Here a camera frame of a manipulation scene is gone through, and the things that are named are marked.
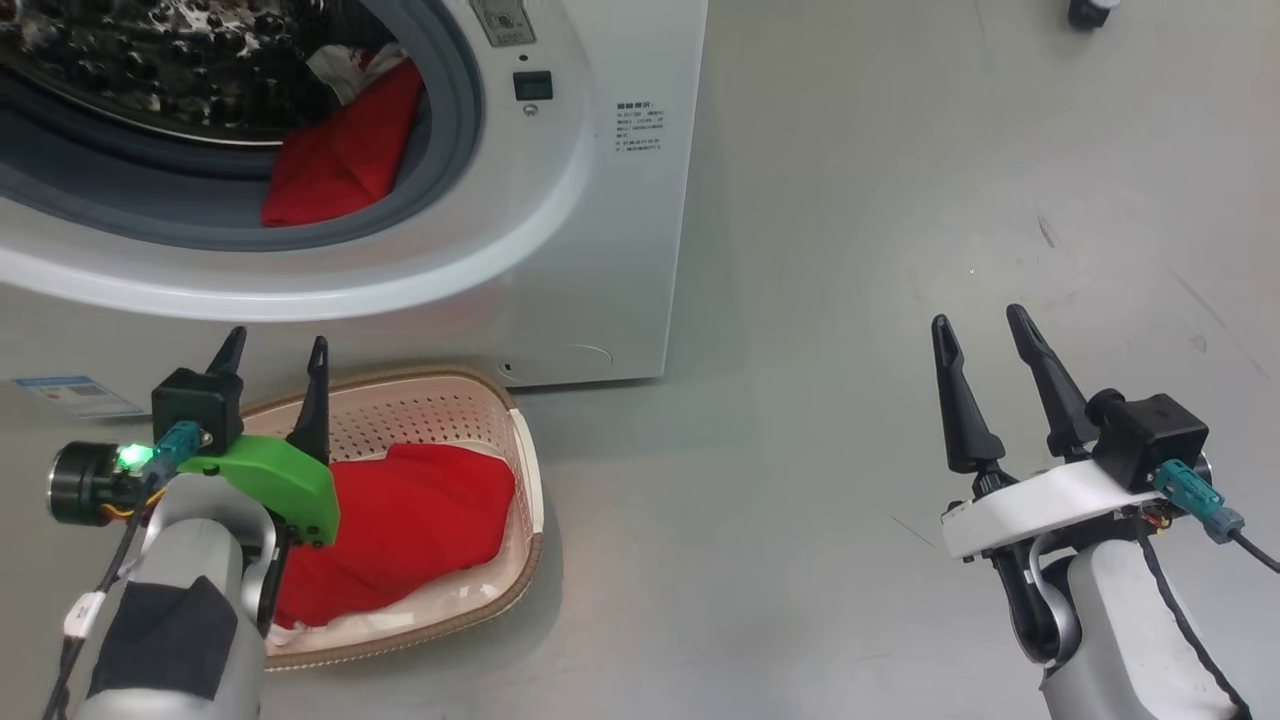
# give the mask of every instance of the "washing machine door opening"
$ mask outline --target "washing machine door opening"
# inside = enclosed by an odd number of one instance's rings
[[[439,0],[24,8],[24,22],[0,23],[0,195],[78,225],[192,250],[333,246],[421,214],[476,150],[480,73]],[[425,86],[392,192],[333,220],[262,227],[280,141],[330,110],[306,58],[326,45],[390,42]]]

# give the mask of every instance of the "black cable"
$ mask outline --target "black cable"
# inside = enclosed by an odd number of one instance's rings
[[[129,515],[129,521],[124,525],[124,537],[120,538],[120,544],[115,547],[115,555],[111,556],[111,562],[106,566],[106,573],[102,575],[102,580],[97,583],[97,587],[93,588],[93,592],[105,593],[111,589],[111,585],[119,578],[120,568],[124,566],[124,559],[129,556],[129,547],[133,544],[133,538],[138,534],[138,528],[142,527],[142,515],[146,511],[151,487],[157,480],[159,475],[150,473],[143,482],[138,483],[138,491],[133,496],[133,515]],[[72,676],[72,670],[76,669],[76,661],[79,659],[82,650],[84,650],[84,638],[63,638],[58,679],[54,680],[54,691],[49,693],[49,702],[45,705],[45,712],[41,715],[44,720],[56,720],[67,716],[67,682]]]
[[[1258,562],[1262,562],[1267,568],[1271,568],[1274,573],[1280,573],[1280,561],[1277,561],[1275,557],[1271,557],[1266,552],[1262,552],[1262,548],[1249,542],[1249,538],[1244,537],[1244,533],[1242,533],[1240,530],[1231,530],[1226,533],[1226,537],[1234,539],[1235,544],[1243,547],[1245,552],[1257,557]]]
[[[1219,689],[1221,689],[1228,700],[1235,705],[1238,712],[1231,716],[1231,720],[1253,720],[1253,712],[1249,710],[1249,705],[1244,702],[1240,693],[1231,685],[1231,682],[1226,679],[1222,674],[1222,669],[1213,662],[1210,657],[1208,651],[1204,650],[1204,644],[1196,637],[1196,630],[1192,629],[1190,621],[1187,620],[1187,615],[1183,609],[1178,606],[1178,598],[1174,597],[1172,588],[1169,587],[1169,579],[1165,578],[1165,571],[1160,568],[1160,559],[1156,557],[1156,548],[1151,547],[1151,539],[1147,536],[1138,536],[1138,544],[1142,546],[1142,556],[1147,560],[1147,568],[1151,569],[1151,574],[1156,578],[1156,588],[1160,591],[1160,597],[1165,600],[1165,606],[1169,611],[1174,614],[1174,621],[1178,624],[1179,632],[1183,634],[1183,639],[1187,644],[1192,646],[1196,651],[1196,657],[1199,660],[1201,666],[1208,670],[1208,674],[1213,676],[1213,682],[1217,683]]]

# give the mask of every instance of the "washing machine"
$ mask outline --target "washing machine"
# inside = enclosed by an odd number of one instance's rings
[[[146,411],[236,324],[246,398],[301,387],[316,334],[339,375],[662,374],[705,15],[705,0],[0,0],[0,378]],[[202,64],[227,33],[237,61],[398,42],[425,92],[390,193],[262,227],[303,104],[218,105]],[[119,87],[136,68],[111,58],[140,46],[152,77],[204,82],[204,104]]]

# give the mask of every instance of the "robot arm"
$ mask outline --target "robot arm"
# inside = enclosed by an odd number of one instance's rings
[[[948,552],[992,562],[1014,634],[1044,669],[1053,720],[1251,717],[1149,539],[1188,514],[1220,543],[1243,539],[1243,519],[1224,507],[1201,455],[1208,428],[1164,395],[1125,402],[1103,391],[1085,404],[1025,309],[1011,305],[1007,316],[1050,420],[1050,451],[1066,464],[1021,482],[1000,469],[1004,443],[964,378],[950,322],[936,318],[947,465],[975,475],[974,498],[942,515]]]
[[[70,443],[50,473],[61,523],[127,519],[95,592],[67,616],[45,720],[64,717],[67,678],[106,591],[125,580],[76,720],[251,720],[259,714],[271,624],[291,544],[332,543],[328,346],[316,338],[294,430],[243,436],[236,374],[243,328],[205,373],[179,369],[152,393],[155,448]],[[137,560],[123,560],[146,527]]]

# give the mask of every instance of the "label sticker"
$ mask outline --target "label sticker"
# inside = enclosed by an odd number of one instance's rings
[[[44,396],[77,418],[129,418],[146,410],[115,395],[84,375],[14,378],[14,384]]]
[[[653,102],[618,102],[614,152],[646,152],[662,149],[667,111]]]
[[[538,42],[525,13],[525,0],[471,0],[471,8],[489,36],[489,45],[509,47]]]

